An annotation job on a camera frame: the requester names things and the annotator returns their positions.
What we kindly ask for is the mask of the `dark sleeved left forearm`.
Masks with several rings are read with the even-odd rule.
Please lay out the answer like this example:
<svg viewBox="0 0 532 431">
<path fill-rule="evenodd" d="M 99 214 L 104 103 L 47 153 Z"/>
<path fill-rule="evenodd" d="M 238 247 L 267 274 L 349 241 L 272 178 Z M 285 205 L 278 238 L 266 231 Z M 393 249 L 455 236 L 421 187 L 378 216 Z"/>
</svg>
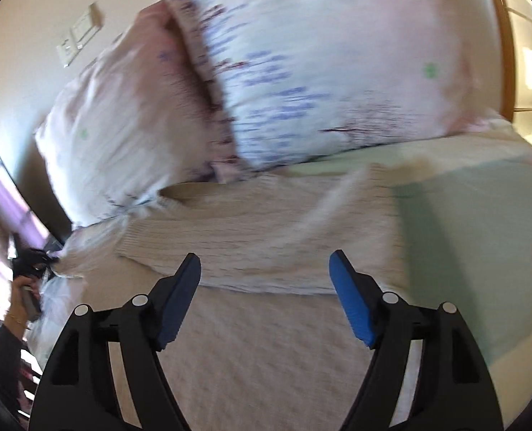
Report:
<svg viewBox="0 0 532 431">
<path fill-rule="evenodd" d="M 0 401 L 14 418 L 19 418 L 19 382 L 24 323 L 7 315 L 0 323 Z"/>
</svg>

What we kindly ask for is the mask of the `person's left hand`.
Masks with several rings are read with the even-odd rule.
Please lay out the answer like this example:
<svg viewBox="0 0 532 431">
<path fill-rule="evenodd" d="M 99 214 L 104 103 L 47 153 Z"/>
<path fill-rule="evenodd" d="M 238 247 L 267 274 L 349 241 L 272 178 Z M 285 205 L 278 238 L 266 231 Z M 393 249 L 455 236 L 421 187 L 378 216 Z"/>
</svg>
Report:
<svg viewBox="0 0 532 431">
<path fill-rule="evenodd" d="M 28 328 L 28 310 L 23 300 L 24 287 L 31 289 L 36 299 L 40 298 L 38 281 L 35 278 L 21 275 L 13 280 L 11 285 L 10 307 L 5 315 L 4 325 L 17 338 L 21 338 L 24 335 L 24 331 Z"/>
</svg>

